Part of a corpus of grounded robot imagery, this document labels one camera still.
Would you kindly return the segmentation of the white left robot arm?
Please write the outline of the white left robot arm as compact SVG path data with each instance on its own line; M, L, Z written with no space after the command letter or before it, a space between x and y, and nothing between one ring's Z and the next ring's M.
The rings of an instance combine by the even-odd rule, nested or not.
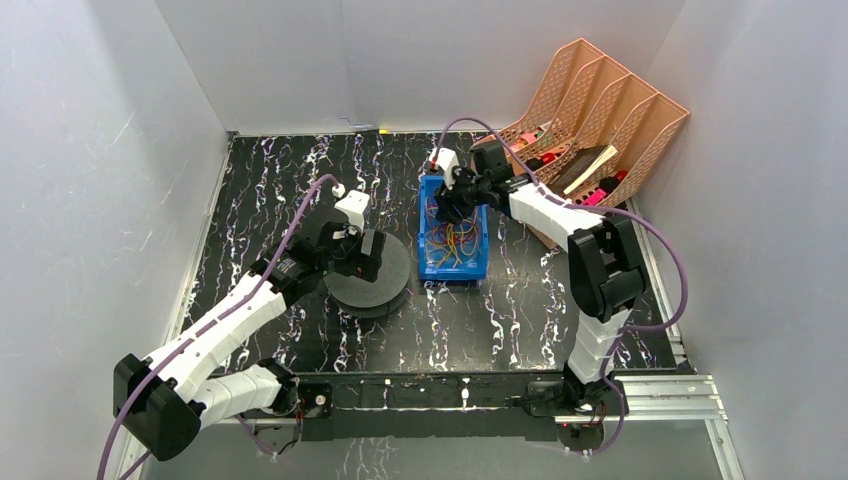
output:
M386 234L330 221L316 239L294 235L257 259L200 320L145 358L114 369L116 418L159 461L182 453L198 433L250 410L290 415L299 380L273 359L224 377L213 372L258 329L282 316L330 274L374 282Z

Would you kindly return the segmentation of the blue plastic bin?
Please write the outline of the blue plastic bin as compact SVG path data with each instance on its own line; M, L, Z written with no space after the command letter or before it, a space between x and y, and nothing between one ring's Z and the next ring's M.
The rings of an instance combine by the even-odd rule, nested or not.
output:
M459 224L436 219L438 175L424 175L419 185L418 276L422 281L475 282L488 272L488 215L477 207Z

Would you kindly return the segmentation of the black cable spool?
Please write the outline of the black cable spool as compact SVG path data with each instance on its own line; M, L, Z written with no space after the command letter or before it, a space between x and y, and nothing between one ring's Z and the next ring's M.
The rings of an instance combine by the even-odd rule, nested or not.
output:
M406 246L385 233L381 266L374 282L332 273L324 278L330 299L345 313L373 319L397 311L406 298L411 259Z

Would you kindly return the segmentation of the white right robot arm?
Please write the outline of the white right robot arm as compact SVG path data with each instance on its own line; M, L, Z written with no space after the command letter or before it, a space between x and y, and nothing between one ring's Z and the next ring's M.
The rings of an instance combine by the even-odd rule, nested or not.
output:
M615 385L612 356L647 287L633 224L626 214L590 212L557 196L532 173L516 174L497 142L471 153L471 168L461 166L451 149L437 147L430 153L430 170L443 178L434 194L437 215L457 224L487 206L566 251L571 295L579 309L575 343L561 386L532 393L527 403L590 413Z

